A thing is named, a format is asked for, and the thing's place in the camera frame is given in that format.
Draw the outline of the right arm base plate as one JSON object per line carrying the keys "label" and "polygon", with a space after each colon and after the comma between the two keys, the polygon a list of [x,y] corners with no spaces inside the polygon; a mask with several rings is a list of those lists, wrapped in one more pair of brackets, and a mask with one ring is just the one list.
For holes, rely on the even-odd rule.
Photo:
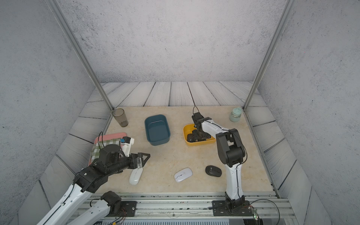
{"label": "right arm base plate", "polygon": [[250,217],[254,215],[249,201],[245,201],[243,204],[236,204],[235,206],[230,206],[225,200],[212,201],[211,209],[216,217]]}

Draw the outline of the white mouse with grey line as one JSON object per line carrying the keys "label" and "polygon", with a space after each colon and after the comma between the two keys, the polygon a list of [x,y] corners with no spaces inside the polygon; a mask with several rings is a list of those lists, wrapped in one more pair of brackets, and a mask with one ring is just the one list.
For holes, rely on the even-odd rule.
{"label": "white mouse with grey line", "polygon": [[193,175],[193,172],[190,168],[184,168],[180,171],[178,171],[175,175],[174,175],[174,180],[176,182],[182,182],[183,180],[191,177]]}

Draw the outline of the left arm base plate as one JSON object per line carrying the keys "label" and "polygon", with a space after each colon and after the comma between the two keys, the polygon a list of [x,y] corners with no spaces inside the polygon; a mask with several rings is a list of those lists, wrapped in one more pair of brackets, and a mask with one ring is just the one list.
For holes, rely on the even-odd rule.
{"label": "left arm base plate", "polygon": [[116,201],[108,203],[99,200],[94,205],[96,213],[102,213],[105,217],[134,217],[137,201]]}

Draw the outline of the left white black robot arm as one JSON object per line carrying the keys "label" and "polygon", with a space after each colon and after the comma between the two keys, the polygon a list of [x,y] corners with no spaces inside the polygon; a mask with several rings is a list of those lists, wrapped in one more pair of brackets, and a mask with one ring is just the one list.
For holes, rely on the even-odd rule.
{"label": "left white black robot arm", "polygon": [[104,193],[86,212],[74,220],[70,217],[105,183],[111,175],[125,169],[141,169],[150,154],[139,152],[125,155],[120,145],[111,144],[100,150],[100,155],[88,167],[75,175],[63,197],[39,221],[40,225],[93,225],[109,216],[116,224],[126,217],[135,215],[136,201],[123,202],[113,191]]}

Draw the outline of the dark teal storage box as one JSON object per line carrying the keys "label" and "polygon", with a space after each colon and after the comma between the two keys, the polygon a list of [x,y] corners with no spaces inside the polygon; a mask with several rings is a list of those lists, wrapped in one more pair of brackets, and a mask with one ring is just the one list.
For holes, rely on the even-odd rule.
{"label": "dark teal storage box", "polygon": [[164,115],[150,116],[145,119],[144,124],[147,141],[151,145],[158,146],[169,142],[171,132]]}

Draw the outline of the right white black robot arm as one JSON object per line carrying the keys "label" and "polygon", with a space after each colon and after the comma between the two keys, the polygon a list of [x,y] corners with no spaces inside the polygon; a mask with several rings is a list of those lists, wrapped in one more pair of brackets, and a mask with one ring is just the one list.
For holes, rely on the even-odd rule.
{"label": "right white black robot arm", "polygon": [[203,117],[200,112],[192,115],[195,130],[192,142],[204,142],[216,139],[217,154],[226,167],[226,207],[229,211],[249,205],[245,200],[241,183],[242,164],[247,160],[247,152],[237,129],[224,128],[210,117]]}

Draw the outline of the yellow storage box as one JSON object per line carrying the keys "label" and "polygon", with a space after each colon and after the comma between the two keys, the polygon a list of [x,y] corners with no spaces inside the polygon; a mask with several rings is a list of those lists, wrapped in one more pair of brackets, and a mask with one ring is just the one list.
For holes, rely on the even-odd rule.
{"label": "yellow storage box", "polygon": [[188,135],[192,135],[193,130],[196,130],[196,128],[194,127],[194,124],[187,124],[183,128],[184,140],[188,146],[200,146],[200,145],[205,145],[205,144],[213,144],[216,142],[216,139],[212,136],[210,139],[206,139],[204,141],[189,142]]}

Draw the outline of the black mouse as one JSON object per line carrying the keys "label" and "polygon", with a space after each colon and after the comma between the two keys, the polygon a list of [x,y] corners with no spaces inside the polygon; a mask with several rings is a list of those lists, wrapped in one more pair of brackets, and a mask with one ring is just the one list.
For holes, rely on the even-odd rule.
{"label": "black mouse", "polygon": [[198,132],[197,133],[197,140],[200,142],[200,141],[206,141],[208,139],[211,139],[211,135],[206,133],[206,132]]}
{"label": "black mouse", "polygon": [[193,142],[196,141],[196,139],[194,138],[193,134],[188,134],[188,135],[187,135],[187,141],[188,141],[189,143],[193,143]]}
{"label": "black mouse", "polygon": [[222,175],[222,170],[216,166],[206,166],[205,172],[207,175],[213,177],[221,177]]}

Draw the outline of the long white mouse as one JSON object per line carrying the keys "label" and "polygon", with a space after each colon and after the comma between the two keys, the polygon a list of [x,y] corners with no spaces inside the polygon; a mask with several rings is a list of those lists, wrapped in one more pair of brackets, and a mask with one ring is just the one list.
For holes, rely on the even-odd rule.
{"label": "long white mouse", "polygon": [[129,183],[131,185],[137,185],[141,179],[143,168],[134,169],[129,177]]}

